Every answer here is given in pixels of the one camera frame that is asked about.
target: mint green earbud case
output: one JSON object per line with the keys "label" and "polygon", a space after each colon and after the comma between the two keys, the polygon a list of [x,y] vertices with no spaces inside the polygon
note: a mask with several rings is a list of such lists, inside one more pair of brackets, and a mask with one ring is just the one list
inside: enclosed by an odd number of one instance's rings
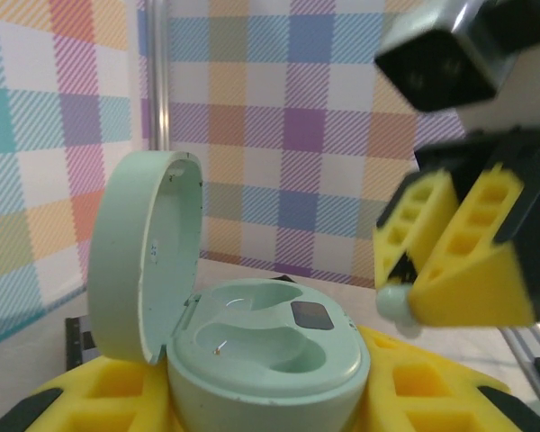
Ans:
{"label": "mint green earbud case", "polygon": [[115,168],[90,249],[96,344],[132,362],[166,356],[189,432],[345,430],[370,368],[356,326],[297,283],[244,279],[193,293],[202,192],[187,152],[133,152]]}

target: small metal pin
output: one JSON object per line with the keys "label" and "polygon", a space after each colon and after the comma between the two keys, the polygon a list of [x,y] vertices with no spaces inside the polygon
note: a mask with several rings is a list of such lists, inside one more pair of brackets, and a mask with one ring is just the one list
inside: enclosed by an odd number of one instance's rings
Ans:
{"label": "small metal pin", "polygon": [[214,350],[214,354],[216,356],[219,356],[220,355],[220,350],[226,345],[226,343],[228,342],[228,340],[225,340],[224,342],[222,342],[221,344],[219,344],[216,349]]}

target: white table surface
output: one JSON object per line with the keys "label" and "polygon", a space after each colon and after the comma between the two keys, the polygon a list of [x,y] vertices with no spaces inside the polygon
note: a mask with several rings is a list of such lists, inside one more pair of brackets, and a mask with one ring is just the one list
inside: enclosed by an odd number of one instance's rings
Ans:
{"label": "white table surface", "polygon": [[[195,288],[244,277],[274,277],[266,270],[201,260]],[[394,326],[376,313],[374,290],[293,276],[335,299],[354,322],[401,338]],[[65,372],[64,319],[87,314],[86,295],[80,295],[0,344],[0,417],[17,401],[46,381]],[[522,374],[501,334],[494,329],[425,329],[409,342],[493,376],[540,413],[536,395]]]}

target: earbud case lid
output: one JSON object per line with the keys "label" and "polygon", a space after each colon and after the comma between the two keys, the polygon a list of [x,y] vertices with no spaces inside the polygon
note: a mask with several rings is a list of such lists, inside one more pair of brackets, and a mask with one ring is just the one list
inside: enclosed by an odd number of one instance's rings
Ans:
{"label": "earbud case lid", "polygon": [[135,151],[112,172],[88,264],[88,309],[103,355],[156,364],[192,294],[202,172],[182,151]]}

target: colorful checkered wall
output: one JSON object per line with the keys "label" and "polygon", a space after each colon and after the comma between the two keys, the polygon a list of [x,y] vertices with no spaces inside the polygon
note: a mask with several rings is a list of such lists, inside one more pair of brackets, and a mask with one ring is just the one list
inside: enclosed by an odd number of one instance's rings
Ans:
{"label": "colorful checkered wall", "polygon": [[84,289],[105,182],[144,145],[135,9],[0,0],[0,340]]}
{"label": "colorful checkered wall", "polygon": [[462,132],[376,71],[417,0],[172,0],[172,142],[207,180],[205,257],[372,286],[371,232],[421,142]]}

